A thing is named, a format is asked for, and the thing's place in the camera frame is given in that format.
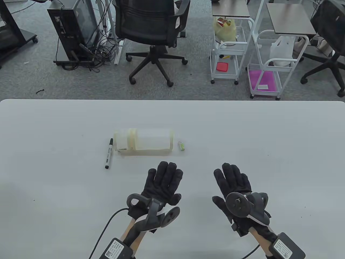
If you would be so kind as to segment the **person's right hand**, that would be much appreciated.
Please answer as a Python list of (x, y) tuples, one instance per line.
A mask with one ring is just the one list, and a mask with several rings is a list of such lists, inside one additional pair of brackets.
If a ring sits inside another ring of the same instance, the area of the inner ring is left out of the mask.
[(225, 214), (225, 216), (232, 222), (234, 221), (238, 227), (249, 229), (252, 226), (251, 220), (248, 218), (236, 217), (228, 210), (225, 198), (232, 192), (240, 194), (251, 193), (251, 185), (246, 174), (241, 173), (236, 165), (224, 163), (222, 169), (214, 170), (214, 177), (218, 187), (223, 194), (223, 198), (213, 196), (212, 202)]

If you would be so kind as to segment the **person's left hand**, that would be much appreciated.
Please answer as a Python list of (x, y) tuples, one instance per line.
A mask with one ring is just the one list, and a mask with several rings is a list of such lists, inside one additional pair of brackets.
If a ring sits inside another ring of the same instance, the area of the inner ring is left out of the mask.
[(182, 177), (183, 171), (178, 169), (175, 163), (161, 161), (157, 169), (148, 170), (141, 195), (146, 198), (157, 199), (164, 206), (166, 204), (176, 206), (182, 198), (181, 194), (176, 193)]

